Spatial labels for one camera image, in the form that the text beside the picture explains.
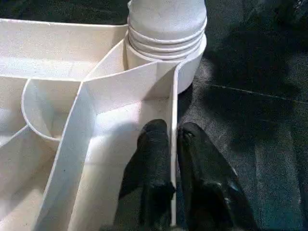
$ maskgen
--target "white plastic structure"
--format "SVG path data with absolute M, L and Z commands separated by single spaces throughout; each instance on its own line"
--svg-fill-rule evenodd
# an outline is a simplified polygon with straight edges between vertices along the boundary
M 164 2 L 155 3 L 153 19 L 165 14 Z M 198 23 L 165 27 L 177 28 L 172 32 L 138 24 L 140 7 L 153 7 L 148 0 L 131 3 L 129 26 L 0 19 L 0 231 L 97 231 L 121 224 L 115 217 L 123 171 L 152 119 L 167 122 L 175 184 L 178 93 L 191 84 L 206 46 L 198 34 L 205 8 L 196 3 Z M 144 49 L 153 44 L 132 34 L 143 26 L 142 35 L 159 42 L 194 36 L 179 46 L 155 45 L 172 51 L 157 59 L 162 50 Z M 175 206 L 173 200 L 172 225 Z

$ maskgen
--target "curved compartment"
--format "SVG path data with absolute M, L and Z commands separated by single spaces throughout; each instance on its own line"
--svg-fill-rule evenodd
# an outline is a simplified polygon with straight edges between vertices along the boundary
M 30 79 L 22 94 L 26 123 L 57 149 L 80 82 Z
M 25 83 L 23 78 L 0 77 L 0 147 L 26 125 L 20 105 Z

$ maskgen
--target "ribbed cylinder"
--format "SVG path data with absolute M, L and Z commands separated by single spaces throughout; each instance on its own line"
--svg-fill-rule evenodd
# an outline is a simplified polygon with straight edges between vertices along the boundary
M 132 0 L 128 38 L 145 56 L 183 59 L 200 47 L 206 23 L 204 0 Z

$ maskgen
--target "white tray compartment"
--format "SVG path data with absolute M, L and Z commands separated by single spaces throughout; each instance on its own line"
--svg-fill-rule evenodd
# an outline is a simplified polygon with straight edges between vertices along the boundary
M 82 80 L 126 30 L 0 19 L 0 75 Z
M 29 126 L 0 148 L 0 230 L 31 230 L 55 152 Z
M 157 67 L 150 63 L 82 85 L 36 230 L 90 231 L 113 224 L 123 171 L 140 130 L 162 118 L 171 135 L 173 80 L 158 77 Z

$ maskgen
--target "dark floor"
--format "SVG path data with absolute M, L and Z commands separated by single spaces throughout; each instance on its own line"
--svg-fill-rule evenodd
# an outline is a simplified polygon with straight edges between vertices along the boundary
M 259 227 L 306 230 L 308 33 L 275 23 L 280 2 L 206 3 L 208 46 L 179 122 L 200 125 L 234 166 Z M 0 2 L 4 18 L 123 24 L 127 14 L 127 0 Z

